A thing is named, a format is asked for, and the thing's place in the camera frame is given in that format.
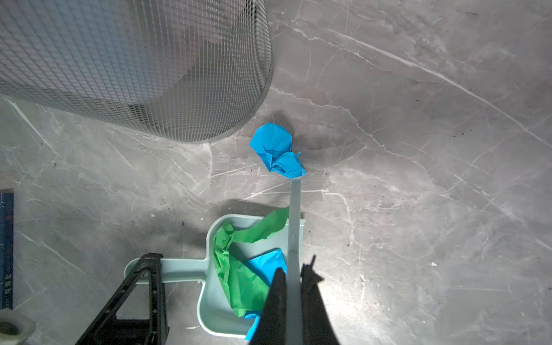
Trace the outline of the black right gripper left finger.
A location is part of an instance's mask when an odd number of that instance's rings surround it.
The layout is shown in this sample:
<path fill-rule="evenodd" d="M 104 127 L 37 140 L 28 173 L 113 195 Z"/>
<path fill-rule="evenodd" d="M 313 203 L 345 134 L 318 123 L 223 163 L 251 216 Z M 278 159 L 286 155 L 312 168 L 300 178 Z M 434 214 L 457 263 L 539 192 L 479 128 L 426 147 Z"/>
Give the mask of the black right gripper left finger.
<path fill-rule="evenodd" d="M 275 271 L 251 345 L 284 345 L 287 283 L 283 269 Z"/>

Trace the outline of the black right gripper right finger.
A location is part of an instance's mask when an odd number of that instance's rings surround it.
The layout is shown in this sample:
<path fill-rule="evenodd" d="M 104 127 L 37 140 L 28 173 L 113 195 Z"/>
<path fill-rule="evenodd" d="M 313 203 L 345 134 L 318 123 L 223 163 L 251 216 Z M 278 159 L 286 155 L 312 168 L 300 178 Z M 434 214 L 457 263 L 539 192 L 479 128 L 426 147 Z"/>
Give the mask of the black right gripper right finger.
<path fill-rule="evenodd" d="M 323 278 L 314 269 L 316 255 L 301 269 L 301 307 L 305 345 L 339 345 L 326 312 L 318 284 Z"/>

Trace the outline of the pale green hand brush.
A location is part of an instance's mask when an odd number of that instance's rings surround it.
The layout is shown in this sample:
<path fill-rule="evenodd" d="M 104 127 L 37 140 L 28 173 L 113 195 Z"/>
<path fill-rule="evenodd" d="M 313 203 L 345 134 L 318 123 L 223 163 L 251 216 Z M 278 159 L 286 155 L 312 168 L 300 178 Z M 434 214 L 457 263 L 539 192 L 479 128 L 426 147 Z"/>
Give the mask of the pale green hand brush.
<path fill-rule="evenodd" d="M 300 194 L 301 181 L 291 183 L 289 224 L 288 224 L 288 251 L 287 251 L 287 300 L 285 344 L 303 343 L 303 314 L 301 303 L 300 277 Z"/>

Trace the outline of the green paper scrap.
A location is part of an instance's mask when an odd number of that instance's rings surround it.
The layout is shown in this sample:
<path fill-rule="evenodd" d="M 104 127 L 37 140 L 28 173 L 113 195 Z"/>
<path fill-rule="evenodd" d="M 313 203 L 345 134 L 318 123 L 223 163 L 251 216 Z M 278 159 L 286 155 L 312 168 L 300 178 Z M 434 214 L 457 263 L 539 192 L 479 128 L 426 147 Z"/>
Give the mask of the green paper scrap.
<path fill-rule="evenodd" d="M 230 252 L 232 245 L 269 239 L 283 230 L 288 217 L 288 208 L 277 209 L 248 229 L 236 230 L 226 221 L 215 233 L 214 269 L 236 317 L 242 318 L 248 311 L 262 311 L 270 287 Z"/>

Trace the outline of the pale green dustpan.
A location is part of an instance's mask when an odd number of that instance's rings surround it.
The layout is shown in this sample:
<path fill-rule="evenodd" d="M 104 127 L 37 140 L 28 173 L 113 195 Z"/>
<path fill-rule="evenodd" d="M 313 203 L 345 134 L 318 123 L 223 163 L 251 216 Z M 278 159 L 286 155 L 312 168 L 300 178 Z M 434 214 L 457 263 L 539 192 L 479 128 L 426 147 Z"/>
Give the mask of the pale green dustpan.
<path fill-rule="evenodd" d="M 208 231 L 206 244 L 207 255 L 202 260 L 182 258 L 162 258 L 162 281 L 164 283 L 182 283 L 198 281 L 203 284 L 198 299 L 197 316 L 201 327 L 214 336 L 244 339 L 253 325 L 252 320 L 238 318 L 233 312 L 221 283 L 214 269 L 213 242 L 216 231 L 225 223 L 230 223 L 236 230 L 246 230 L 262 221 L 261 216 L 229 214 L 220 217 Z M 289 226 L 273 234 L 268 239 L 253 244 L 234 244 L 230 253 L 243 262 L 261 254 L 280 249 L 284 258 L 289 252 Z"/>

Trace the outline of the blue paper scrap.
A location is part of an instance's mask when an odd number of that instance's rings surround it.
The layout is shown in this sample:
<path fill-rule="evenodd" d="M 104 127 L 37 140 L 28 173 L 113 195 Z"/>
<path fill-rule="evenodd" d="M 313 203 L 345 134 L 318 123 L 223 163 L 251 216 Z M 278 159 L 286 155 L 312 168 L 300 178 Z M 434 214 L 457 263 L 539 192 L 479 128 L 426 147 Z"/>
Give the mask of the blue paper scrap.
<path fill-rule="evenodd" d="M 293 138 L 283 126 L 267 123 L 255 132 L 250 147 L 271 173 L 278 173 L 288 179 L 300 178 L 306 170 L 299 160 L 300 152 L 292 151 Z"/>
<path fill-rule="evenodd" d="M 285 257 L 281 249 L 274 249 L 270 252 L 266 252 L 252 258 L 251 260 L 246 261 L 245 265 L 250 268 L 253 273 L 258 275 L 261 280 L 268 285 L 268 287 L 271 286 L 274 274 L 278 268 L 281 268 L 284 273 L 287 273 L 288 271 Z M 260 323 L 261 314 L 261 310 L 248 311 L 245 314 L 245 319 L 254 320 L 253 325 L 245 336 L 246 341 L 250 342 L 252 340 L 258 324 Z"/>

